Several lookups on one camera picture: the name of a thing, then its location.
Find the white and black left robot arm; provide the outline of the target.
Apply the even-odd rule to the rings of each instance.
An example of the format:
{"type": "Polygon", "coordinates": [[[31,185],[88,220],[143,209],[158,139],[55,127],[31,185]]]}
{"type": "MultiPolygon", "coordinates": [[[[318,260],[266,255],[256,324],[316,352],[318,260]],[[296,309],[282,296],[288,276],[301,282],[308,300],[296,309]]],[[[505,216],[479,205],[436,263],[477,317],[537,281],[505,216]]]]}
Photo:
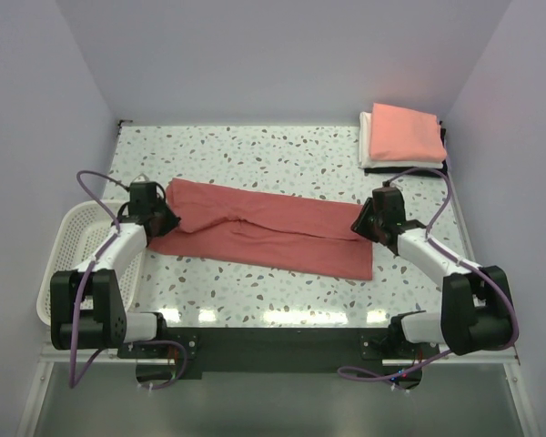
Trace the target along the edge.
{"type": "Polygon", "coordinates": [[[156,182],[133,182],[127,192],[129,200],[114,216],[106,240],[89,259],[50,279],[50,337],[57,350],[113,349],[155,340],[165,325],[154,312],[129,313],[119,280],[152,240],[177,228],[180,218],[156,182]]]}

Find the red t-shirt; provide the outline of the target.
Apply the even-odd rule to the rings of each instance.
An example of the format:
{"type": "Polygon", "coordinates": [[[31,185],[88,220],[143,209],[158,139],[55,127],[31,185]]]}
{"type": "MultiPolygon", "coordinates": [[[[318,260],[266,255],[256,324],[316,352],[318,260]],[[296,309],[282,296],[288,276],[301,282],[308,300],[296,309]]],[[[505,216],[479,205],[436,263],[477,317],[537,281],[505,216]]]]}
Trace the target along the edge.
{"type": "Polygon", "coordinates": [[[173,179],[167,203],[178,227],[150,250],[341,279],[372,278],[372,244],[351,230],[357,204],[173,179]]]}

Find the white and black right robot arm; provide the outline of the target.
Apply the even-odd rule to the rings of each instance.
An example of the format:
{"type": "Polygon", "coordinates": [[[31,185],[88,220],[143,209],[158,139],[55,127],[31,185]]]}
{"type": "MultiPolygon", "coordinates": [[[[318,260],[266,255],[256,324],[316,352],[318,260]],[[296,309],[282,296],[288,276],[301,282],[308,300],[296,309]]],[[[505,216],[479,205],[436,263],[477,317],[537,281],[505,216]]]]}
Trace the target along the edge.
{"type": "Polygon", "coordinates": [[[440,288],[437,312],[417,310],[391,319],[385,345],[444,344],[456,355],[509,348],[519,329],[507,275],[464,259],[406,217],[402,192],[391,185],[372,196],[351,225],[359,236],[405,259],[440,288]]]}

